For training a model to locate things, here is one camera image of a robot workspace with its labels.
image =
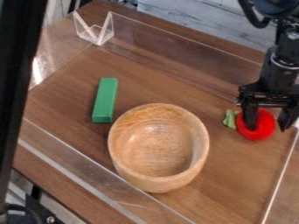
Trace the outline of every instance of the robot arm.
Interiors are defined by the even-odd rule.
[[[238,0],[250,23],[257,28],[277,21],[275,45],[266,54],[255,83],[239,87],[238,105],[247,128],[258,125],[258,108],[281,108],[281,130],[289,129],[299,116],[299,0]],[[258,18],[255,10],[265,16]]]

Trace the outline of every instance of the bowl rim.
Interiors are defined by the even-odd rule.
[[[118,122],[124,119],[127,113],[132,112],[132,110],[139,110],[139,109],[143,109],[148,106],[163,106],[163,107],[172,107],[175,109],[179,109],[182,110],[184,113],[190,114],[190,116],[194,118],[194,120],[197,121],[199,127],[201,127],[201,130],[202,130],[202,134],[203,134],[203,138],[205,138],[205,141],[206,141],[206,144],[205,144],[205,147],[203,147],[203,153],[202,153],[202,156],[199,158],[199,160],[195,162],[195,164],[193,165],[191,168],[189,168],[186,171],[180,172],[180,173],[176,173],[171,176],[166,176],[166,177],[154,177],[154,176],[148,176],[148,175],[144,175],[142,173],[139,173],[138,171],[135,171],[134,169],[131,169],[130,167],[127,167],[122,160],[119,159],[119,156],[116,155],[115,151],[112,150],[112,136],[114,136],[114,129],[116,128],[118,126]],[[147,104],[143,104],[135,108],[131,108],[115,121],[111,129],[110,129],[110,132],[108,132],[108,139],[107,139],[107,147],[108,147],[108,152],[110,152],[110,156],[112,158],[112,162],[115,164],[115,166],[119,166],[119,168],[122,170],[126,170],[126,172],[135,178],[138,179],[146,179],[147,181],[151,180],[152,182],[164,182],[164,181],[170,181],[170,180],[176,180],[176,179],[180,179],[186,176],[189,176],[194,171],[198,170],[198,168],[202,166],[202,163],[205,163],[206,159],[207,159],[207,156],[209,156],[209,152],[210,152],[210,147],[211,147],[211,140],[210,140],[210,134],[209,134],[209,131],[207,131],[207,128],[206,128],[206,125],[203,124],[202,122],[202,119],[191,112],[189,111],[186,108],[180,107],[180,106],[176,106],[176,105],[172,105],[170,103],[147,103]]]

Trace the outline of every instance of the wooden bowl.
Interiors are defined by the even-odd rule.
[[[199,174],[210,151],[201,119],[171,104],[146,104],[127,111],[108,134],[119,175],[142,190],[166,193]]]

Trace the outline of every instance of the black pole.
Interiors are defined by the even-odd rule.
[[[47,0],[0,0],[0,215],[6,214],[6,193],[46,5]]]

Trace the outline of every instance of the green block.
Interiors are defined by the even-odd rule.
[[[118,79],[102,79],[99,83],[98,98],[92,112],[94,123],[112,123],[116,96]]]

